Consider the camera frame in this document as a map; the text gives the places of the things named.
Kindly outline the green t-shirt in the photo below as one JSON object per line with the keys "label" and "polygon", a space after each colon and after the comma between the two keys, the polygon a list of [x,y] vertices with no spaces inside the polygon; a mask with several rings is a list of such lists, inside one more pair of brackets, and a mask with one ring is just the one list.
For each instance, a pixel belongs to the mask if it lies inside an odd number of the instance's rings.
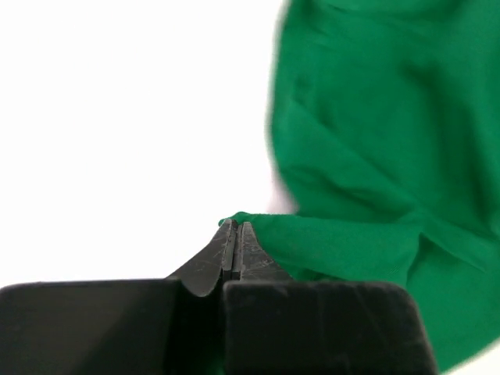
{"label": "green t-shirt", "polygon": [[379,280],[440,370],[499,336],[499,4],[291,1],[270,141],[293,214],[238,212],[299,280]]}

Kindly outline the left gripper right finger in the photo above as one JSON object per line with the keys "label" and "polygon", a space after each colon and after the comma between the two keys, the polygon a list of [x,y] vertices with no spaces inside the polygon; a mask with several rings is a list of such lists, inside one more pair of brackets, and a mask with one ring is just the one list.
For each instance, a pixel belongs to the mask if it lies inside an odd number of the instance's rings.
{"label": "left gripper right finger", "polygon": [[229,374],[432,374],[409,294],[391,283],[292,280],[239,227],[238,280],[225,283]]}

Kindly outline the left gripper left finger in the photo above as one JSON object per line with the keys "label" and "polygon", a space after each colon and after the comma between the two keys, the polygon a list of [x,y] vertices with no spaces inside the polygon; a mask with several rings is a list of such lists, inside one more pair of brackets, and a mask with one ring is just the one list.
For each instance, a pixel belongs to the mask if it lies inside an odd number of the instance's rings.
{"label": "left gripper left finger", "polygon": [[220,288],[238,225],[226,220],[163,279],[14,284],[1,290],[4,374],[175,374],[220,346]]}

